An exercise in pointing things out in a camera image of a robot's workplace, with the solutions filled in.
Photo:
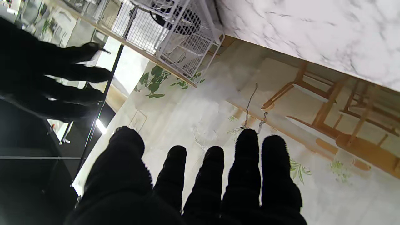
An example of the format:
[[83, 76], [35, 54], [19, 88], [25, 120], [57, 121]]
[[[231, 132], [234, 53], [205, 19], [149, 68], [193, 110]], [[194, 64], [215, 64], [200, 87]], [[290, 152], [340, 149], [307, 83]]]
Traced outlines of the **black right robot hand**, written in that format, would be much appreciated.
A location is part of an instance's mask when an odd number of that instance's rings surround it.
[[65, 123], [93, 115], [103, 93], [65, 86], [68, 81], [102, 83], [113, 78], [106, 68], [87, 66], [104, 49], [95, 42], [59, 47], [41, 41], [1, 18], [1, 99], [43, 119]]

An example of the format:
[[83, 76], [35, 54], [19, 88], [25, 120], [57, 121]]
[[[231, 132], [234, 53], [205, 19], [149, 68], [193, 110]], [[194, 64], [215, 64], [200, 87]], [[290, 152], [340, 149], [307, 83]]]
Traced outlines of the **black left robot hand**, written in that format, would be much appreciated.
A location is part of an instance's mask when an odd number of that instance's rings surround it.
[[153, 185], [142, 137], [119, 127], [94, 162], [66, 225], [305, 225], [299, 188], [279, 135], [259, 148], [255, 130], [239, 134], [222, 193], [224, 150], [210, 147], [183, 205], [186, 148], [173, 146]]

